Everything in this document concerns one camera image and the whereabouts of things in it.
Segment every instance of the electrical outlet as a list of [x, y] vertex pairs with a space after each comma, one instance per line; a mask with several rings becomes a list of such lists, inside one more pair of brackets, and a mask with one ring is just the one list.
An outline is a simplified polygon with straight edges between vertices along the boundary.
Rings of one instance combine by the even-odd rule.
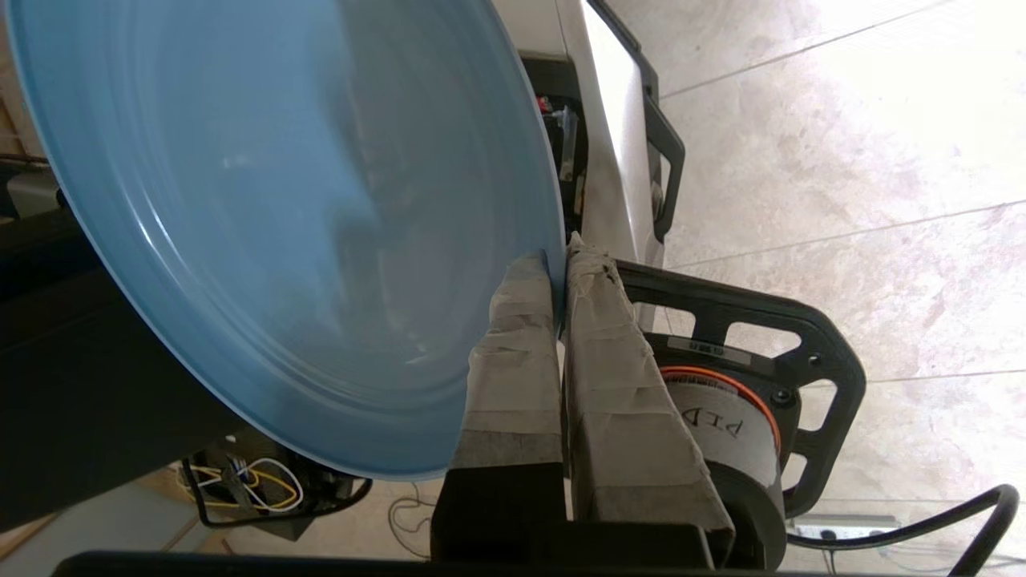
[[791, 521], [794, 533], [813, 539], [859, 539], [901, 527], [892, 515], [811, 513]]

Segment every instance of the yellow wire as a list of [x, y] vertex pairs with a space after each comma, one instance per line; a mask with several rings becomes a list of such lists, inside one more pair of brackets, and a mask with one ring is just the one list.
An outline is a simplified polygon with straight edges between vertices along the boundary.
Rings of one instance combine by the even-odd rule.
[[[202, 472], [202, 473], [206, 473], [206, 474], [210, 475], [210, 479], [216, 478], [219, 483], [222, 480], [222, 478], [221, 478], [221, 470], [216, 469], [214, 467], [193, 466], [192, 470], [193, 471], [199, 471], [199, 472]], [[266, 507], [263, 506], [263, 505], [253, 505], [253, 508], [256, 509], [256, 510], [277, 509], [279, 507], [284, 507], [284, 506], [290, 504], [292, 501], [294, 501], [299, 497], [299, 495], [300, 495], [299, 493], [297, 493], [295, 489], [292, 488], [291, 485], [288, 485], [287, 483], [285, 483], [284, 480], [282, 480], [281, 478], [279, 478], [277, 476], [274, 476], [273, 474], [263, 473], [263, 472], [260, 472], [260, 471], [258, 471], [255, 469], [249, 469], [249, 472], [253, 473], [253, 477], [256, 478], [256, 483], [254, 483], [253, 485], [248, 485], [247, 484], [246, 487], [253, 488], [253, 487], [259, 486], [260, 485], [260, 478], [264, 477], [264, 478], [267, 478], [268, 480], [272, 480], [274, 483], [277, 483], [278, 485], [280, 485], [281, 487], [283, 487], [286, 491], [288, 491], [290, 493], [290, 495], [286, 499], [284, 499], [283, 501], [280, 501], [278, 503], [275, 503], [273, 505], [269, 505], [269, 506], [266, 506]], [[183, 492], [185, 492], [185, 494], [189, 497], [189, 499], [192, 500], [195, 503], [196, 502], [196, 498], [193, 496], [192, 490], [189, 489], [189, 487], [186, 486], [185, 483], [183, 483], [182, 477], [180, 475], [174, 475], [174, 482], [183, 490]], [[242, 505], [240, 505], [238, 503], [223, 503], [221, 501], [203, 501], [203, 504], [206, 505], [206, 506], [208, 506], [208, 507], [225, 507], [225, 508], [232, 508], [232, 509], [235, 509], [235, 508], [238, 508], [238, 507], [242, 506]]]

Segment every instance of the blue plate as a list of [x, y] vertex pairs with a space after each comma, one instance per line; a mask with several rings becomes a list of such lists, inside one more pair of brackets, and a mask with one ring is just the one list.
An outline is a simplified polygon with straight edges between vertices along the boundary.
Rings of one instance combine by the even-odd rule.
[[545, 251], [563, 282], [552, 158], [490, 3], [13, 0], [7, 17], [75, 215], [179, 359], [317, 461], [441, 473], [506, 266]]

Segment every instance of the orange ring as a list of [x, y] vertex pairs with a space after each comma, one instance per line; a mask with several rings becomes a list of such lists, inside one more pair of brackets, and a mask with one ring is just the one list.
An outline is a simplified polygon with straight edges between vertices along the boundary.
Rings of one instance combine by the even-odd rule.
[[773, 436], [774, 439], [777, 441], [777, 456], [778, 457], [780, 456], [780, 446], [781, 446], [780, 427], [777, 426], [777, 419], [774, 418], [773, 413], [770, 411], [770, 408], [766, 407], [765, 402], [762, 402], [762, 399], [759, 398], [759, 395], [755, 394], [752, 391], [752, 389], [741, 384], [741, 381], [738, 381], [737, 379], [732, 379], [731, 377], [727, 377], [722, 373], [717, 373], [715, 371], [710, 371], [708, 369], [703, 369], [701, 367], [689, 367], [689, 366], [661, 367], [659, 372], [663, 375], [664, 381], [666, 381], [667, 377], [673, 376], [674, 373], [684, 372], [684, 373], [703, 375], [706, 377], [712, 377], [714, 379], [721, 380], [726, 384], [733, 386], [734, 388], [738, 389], [738, 392], [741, 394], [741, 396], [745, 397], [746, 400], [754, 405], [759, 410], [759, 412], [762, 413], [762, 416], [765, 417], [767, 421], [770, 421], [770, 428], [773, 429]]

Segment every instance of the black mount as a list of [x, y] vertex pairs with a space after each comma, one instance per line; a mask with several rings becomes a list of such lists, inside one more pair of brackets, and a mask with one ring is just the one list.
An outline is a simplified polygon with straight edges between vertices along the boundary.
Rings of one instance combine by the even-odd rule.
[[[781, 430], [781, 468], [792, 453], [806, 459], [798, 484], [784, 491], [788, 517], [813, 507], [823, 493], [866, 392], [866, 375], [837, 328], [819, 310], [797, 301], [618, 262], [631, 302], [690, 312], [690, 338], [646, 334], [660, 366], [699, 364], [738, 378], [771, 409]], [[735, 322], [794, 333], [801, 344], [768, 358], [725, 346]], [[826, 379], [837, 387], [823, 425], [798, 428], [798, 389]]]

